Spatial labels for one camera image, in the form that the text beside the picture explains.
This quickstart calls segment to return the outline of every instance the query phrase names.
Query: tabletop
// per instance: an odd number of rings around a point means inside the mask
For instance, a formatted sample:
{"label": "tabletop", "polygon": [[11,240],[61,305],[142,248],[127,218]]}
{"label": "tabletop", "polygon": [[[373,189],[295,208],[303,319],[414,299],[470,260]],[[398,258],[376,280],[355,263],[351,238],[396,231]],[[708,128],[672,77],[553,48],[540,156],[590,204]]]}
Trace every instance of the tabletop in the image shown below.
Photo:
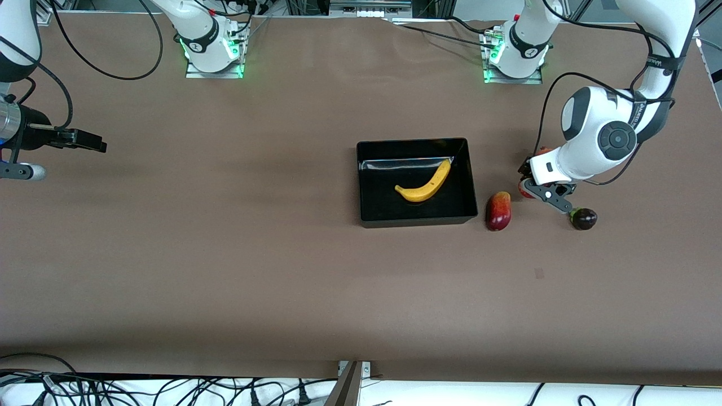
{"label": "tabletop", "polygon": [[[114,74],[155,61],[146,15],[63,20]],[[664,130],[620,180],[572,196],[600,217],[580,232],[522,199],[516,171],[552,79],[626,87],[643,38],[560,25],[544,85],[495,85],[474,46],[370,18],[274,18],[243,79],[207,80],[185,79],[159,20],[162,63],[136,82],[94,72],[55,24],[41,29],[73,126],[108,153],[24,152],[48,178],[2,182],[5,352],[52,350],[94,371],[333,373],[363,359],[395,379],[719,382],[722,114],[696,47]],[[62,122],[60,90],[33,77],[26,105]],[[586,85],[554,90],[543,145],[564,142],[561,108]],[[468,139],[480,212],[509,191],[510,226],[361,227],[355,145],[437,137]]]}

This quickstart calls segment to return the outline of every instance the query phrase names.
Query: black plastic bin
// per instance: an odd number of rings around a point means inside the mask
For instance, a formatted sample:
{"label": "black plastic bin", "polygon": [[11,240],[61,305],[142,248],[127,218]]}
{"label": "black plastic bin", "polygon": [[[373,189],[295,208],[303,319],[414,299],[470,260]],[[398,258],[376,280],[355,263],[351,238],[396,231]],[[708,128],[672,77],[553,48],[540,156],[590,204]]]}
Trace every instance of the black plastic bin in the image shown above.
{"label": "black plastic bin", "polygon": [[[366,228],[461,224],[479,214],[465,138],[359,142],[356,156]],[[393,189],[425,185],[444,159],[451,170],[431,199],[411,203]]]}

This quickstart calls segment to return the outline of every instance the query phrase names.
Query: dark purple fruit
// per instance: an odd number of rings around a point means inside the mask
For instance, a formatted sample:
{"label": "dark purple fruit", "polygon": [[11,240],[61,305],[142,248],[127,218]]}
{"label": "dark purple fruit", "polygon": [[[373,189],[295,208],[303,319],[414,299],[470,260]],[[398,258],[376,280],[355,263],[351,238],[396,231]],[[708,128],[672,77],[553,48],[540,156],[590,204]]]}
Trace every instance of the dark purple fruit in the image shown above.
{"label": "dark purple fruit", "polygon": [[589,230],[596,224],[596,213],[592,209],[576,208],[569,213],[569,219],[577,230]]}

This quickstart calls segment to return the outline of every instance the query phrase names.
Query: yellow banana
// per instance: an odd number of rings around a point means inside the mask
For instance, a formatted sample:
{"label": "yellow banana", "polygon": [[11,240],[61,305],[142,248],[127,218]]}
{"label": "yellow banana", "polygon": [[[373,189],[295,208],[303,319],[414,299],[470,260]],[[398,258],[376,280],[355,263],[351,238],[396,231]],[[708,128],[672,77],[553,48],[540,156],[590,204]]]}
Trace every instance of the yellow banana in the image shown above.
{"label": "yellow banana", "polygon": [[431,199],[431,197],[436,194],[437,191],[439,191],[439,188],[441,187],[441,185],[443,185],[444,181],[446,180],[446,176],[448,176],[450,170],[451,161],[448,159],[444,160],[441,165],[436,168],[436,173],[434,173],[434,176],[431,177],[431,180],[424,186],[416,189],[404,189],[399,185],[396,185],[396,187],[394,187],[394,190],[399,192],[400,195],[402,195],[404,199],[408,200],[409,202],[423,202],[425,200]]}

